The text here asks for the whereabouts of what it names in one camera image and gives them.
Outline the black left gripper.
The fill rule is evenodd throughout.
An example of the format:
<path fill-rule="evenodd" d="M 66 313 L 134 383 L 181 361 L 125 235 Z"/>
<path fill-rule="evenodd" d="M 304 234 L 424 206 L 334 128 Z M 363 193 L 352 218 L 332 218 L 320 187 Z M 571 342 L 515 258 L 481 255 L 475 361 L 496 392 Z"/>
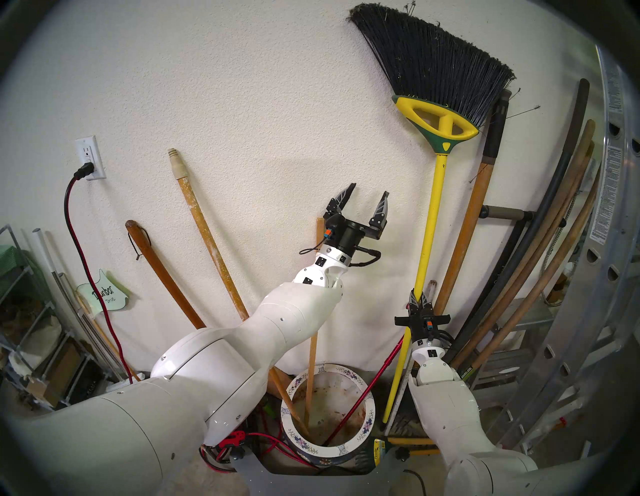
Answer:
<path fill-rule="evenodd" d="M 325 245 L 336 248 L 347 256 L 354 255 L 356 247 L 363 238 L 380 239 L 387 224 L 388 191 L 384 191 L 369 225 L 362 225 L 344 216 L 334 216 L 342 213 L 356 185 L 357 183 L 351 183 L 331 198 L 324 213 L 325 229 L 330 231 Z"/>

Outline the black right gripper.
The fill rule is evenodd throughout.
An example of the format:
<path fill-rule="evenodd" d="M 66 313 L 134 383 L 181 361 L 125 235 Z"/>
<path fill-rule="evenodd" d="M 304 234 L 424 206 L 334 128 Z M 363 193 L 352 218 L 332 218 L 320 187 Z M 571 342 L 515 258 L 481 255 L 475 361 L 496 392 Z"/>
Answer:
<path fill-rule="evenodd" d="M 451 343 L 451 336 L 439 326 L 447 325 L 451 321 L 450 315 L 432 315 L 433 305 L 423 292 L 415 296 L 415 289 L 409 292 L 408 313 L 416 313 L 407 317 L 395 317 L 395 325 L 410 329 L 411 343 L 417 341 L 434 341 L 439 339 Z"/>

